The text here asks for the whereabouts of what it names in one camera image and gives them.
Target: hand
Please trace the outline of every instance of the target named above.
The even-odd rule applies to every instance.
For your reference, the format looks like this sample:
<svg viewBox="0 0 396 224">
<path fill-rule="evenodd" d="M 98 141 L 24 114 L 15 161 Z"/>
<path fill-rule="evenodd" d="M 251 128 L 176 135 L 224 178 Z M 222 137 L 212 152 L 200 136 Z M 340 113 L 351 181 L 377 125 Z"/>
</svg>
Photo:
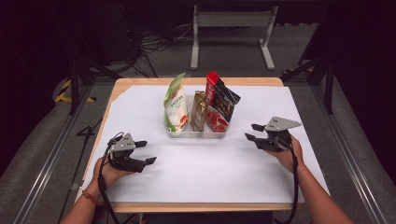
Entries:
<svg viewBox="0 0 396 224">
<path fill-rule="evenodd" d="M 301 148 L 300 142 L 296 138 L 294 138 L 293 135 L 291 135 L 291 146 L 294 149 L 294 154 L 297 157 L 297 162 L 299 163 L 299 165 L 304 165 L 303 150 Z M 293 173 L 293 158 L 291 156 L 290 150 L 285 150 L 281 152 L 274 152 L 269 150 L 265 151 L 276 157 L 279 160 L 280 164 L 288 169 L 288 171 Z"/>
<path fill-rule="evenodd" d="M 100 166 L 102 164 L 103 158 L 100 158 L 96 161 L 95 167 L 93 169 L 93 177 L 92 177 L 92 182 L 96 182 L 97 178 L 99 177 L 99 170 Z M 128 171 L 120 171 L 115 168 L 113 168 L 110 164 L 108 164 L 108 158 L 105 160 L 105 165 L 103 166 L 102 169 L 102 175 L 103 178 L 106 181 L 106 188 L 110 189 L 111 187 L 114 186 L 114 184 L 117 182 L 118 179 L 120 179 L 123 176 L 126 175 L 131 175 L 134 172 L 128 172 Z"/>
</svg>

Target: gray floor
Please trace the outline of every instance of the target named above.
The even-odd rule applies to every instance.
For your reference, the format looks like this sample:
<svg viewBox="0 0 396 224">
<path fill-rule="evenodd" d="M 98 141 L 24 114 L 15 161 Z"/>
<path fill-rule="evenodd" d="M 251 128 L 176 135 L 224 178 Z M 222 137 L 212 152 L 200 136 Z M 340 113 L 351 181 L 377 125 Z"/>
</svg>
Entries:
<svg viewBox="0 0 396 224">
<path fill-rule="evenodd" d="M 315 24 L 274 28 L 269 49 L 275 71 L 266 69 L 258 46 L 257 39 L 262 31 L 251 28 L 241 34 L 230 32 L 229 29 L 201 32 L 200 61 L 196 71 L 190 70 L 191 35 L 148 56 L 159 77 L 173 77 L 182 72 L 187 72 L 188 77 L 204 77 L 211 70 L 216 70 L 221 77 L 280 77 L 284 70 L 297 66 L 315 28 Z M 151 72 L 141 60 L 137 63 L 147 73 Z M 142 77 L 134 69 L 122 75 Z M 334 114 L 330 116 L 323 109 L 320 99 L 323 85 L 309 87 L 305 78 L 306 75 L 298 76 L 285 85 L 290 87 L 331 195 L 356 223 L 396 223 L 396 215 L 392 211 L 396 207 L 396 188 L 376 159 L 341 88 L 336 82 L 332 104 Z M 86 89 L 89 96 L 97 98 L 95 103 L 83 104 L 72 117 L 68 116 L 69 103 L 57 103 L 37 125 L 0 179 L 0 223 L 13 223 L 14 220 L 16 223 L 57 222 L 71 183 L 82 184 L 81 178 L 96 137 L 90 138 L 85 151 L 81 152 L 84 136 L 76 134 L 87 126 L 93 126 L 103 116 L 113 85 L 114 82 L 109 78 L 97 78 L 94 86 Z M 74 125 L 68 127 L 66 132 L 64 124 L 70 120 L 74 121 Z M 62 139 L 58 138 L 61 133 L 68 133 L 63 144 L 59 143 Z M 49 166 L 46 161 L 53 156 L 54 146 L 59 145 L 61 148 L 59 154 L 54 156 L 57 160 L 53 169 L 47 170 L 41 179 L 43 188 L 41 191 L 32 191 L 37 192 L 37 195 L 29 196 L 37 177 L 43 176 L 40 173 L 43 167 Z M 351 158 L 345 156 L 345 149 L 350 152 Z M 73 181 L 80 154 L 81 165 Z M 361 177 L 356 178 L 356 167 Z M 76 194 L 75 189 L 70 191 L 65 212 L 73 204 Z M 24 204 L 28 197 L 33 199 L 32 204 Z M 288 215 L 288 211 L 275 212 L 275 216 L 281 220 Z M 309 222 L 306 211 L 298 211 L 293 221 Z"/>
</svg>

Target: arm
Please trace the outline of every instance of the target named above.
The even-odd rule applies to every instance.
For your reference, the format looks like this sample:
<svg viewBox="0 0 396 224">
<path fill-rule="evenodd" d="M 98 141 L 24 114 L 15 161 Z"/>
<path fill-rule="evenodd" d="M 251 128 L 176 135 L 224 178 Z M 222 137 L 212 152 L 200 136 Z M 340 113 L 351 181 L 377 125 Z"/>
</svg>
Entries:
<svg viewBox="0 0 396 224">
<path fill-rule="evenodd" d="M 85 189 L 86 192 L 91 194 L 93 198 L 95 198 L 97 201 L 101 197 L 101 193 L 99 191 L 98 187 L 98 181 L 97 178 L 99 176 L 99 168 L 102 163 L 102 158 L 98 159 L 96 161 L 94 170 L 93 170 L 93 177 L 88 185 L 88 187 Z M 110 189 L 113 187 L 113 185 L 117 182 L 117 180 L 123 176 L 130 175 L 133 172 L 126 172 L 126 171 L 119 171 L 117 169 L 114 169 L 111 167 L 109 164 L 105 163 L 105 166 L 103 167 L 103 176 L 106 181 L 106 188 Z M 62 220 L 62 224 L 68 224 L 68 223 L 87 223 L 91 224 L 93 220 L 93 216 L 95 213 L 95 208 L 96 204 L 91 199 L 85 198 L 82 194 L 79 196 L 78 200 L 76 203 L 73 205 L 72 209 L 70 212 L 67 214 L 67 216 Z"/>
<path fill-rule="evenodd" d="M 303 152 L 300 142 L 292 138 L 292 146 L 298 160 L 297 174 L 299 185 L 304 195 L 309 216 L 313 223 L 353 223 L 349 216 L 338 206 L 338 204 L 323 189 L 309 169 L 305 166 Z M 282 152 L 267 151 L 278 158 L 279 162 L 292 172 L 293 161 L 289 150 Z"/>
</svg>

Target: metal stand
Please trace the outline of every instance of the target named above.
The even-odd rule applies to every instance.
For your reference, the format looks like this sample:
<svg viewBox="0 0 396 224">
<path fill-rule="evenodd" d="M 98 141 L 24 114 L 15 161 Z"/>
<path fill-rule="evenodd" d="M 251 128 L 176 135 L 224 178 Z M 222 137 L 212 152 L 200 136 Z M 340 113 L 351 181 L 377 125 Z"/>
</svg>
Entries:
<svg viewBox="0 0 396 224">
<path fill-rule="evenodd" d="M 193 43 L 191 53 L 191 70 L 198 69 L 199 39 L 198 27 L 219 27 L 219 26 L 238 26 L 238 27 L 266 27 L 264 39 L 259 40 L 262 55 L 269 70 L 274 70 L 275 66 L 268 50 L 268 41 L 271 36 L 276 18 L 277 7 L 272 11 L 241 11 L 241 12 L 198 12 L 198 6 L 194 6 L 193 16 Z"/>
</svg>

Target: clear plastic tray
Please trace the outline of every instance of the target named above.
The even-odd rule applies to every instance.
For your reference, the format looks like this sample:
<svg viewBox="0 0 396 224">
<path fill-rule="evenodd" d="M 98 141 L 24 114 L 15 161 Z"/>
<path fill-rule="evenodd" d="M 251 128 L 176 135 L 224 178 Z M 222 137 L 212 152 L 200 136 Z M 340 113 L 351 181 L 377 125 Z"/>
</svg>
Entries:
<svg viewBox="0 0 396 224">
<path fill-rule="evenodd" d="M 202 132 L 195 132 L 192 129 L 192 125 L 190 124 L 190 122 L 191 122 L 191 111 L 192 111 L 194 96 L 187 95 L 186 98 L 187 98 L 187 108 L 189 110 L 189 122 L 188 124 L 186 124 L 186 127 L 184 127 L 182 132 L 173 133 L 167 131 L 168 136 L 171 138 L 207 138 L 207 139 L 224 138 L 226 133 L 214 133 L 207 124 L 204 125 L 204 130 Z"/>
</svg>

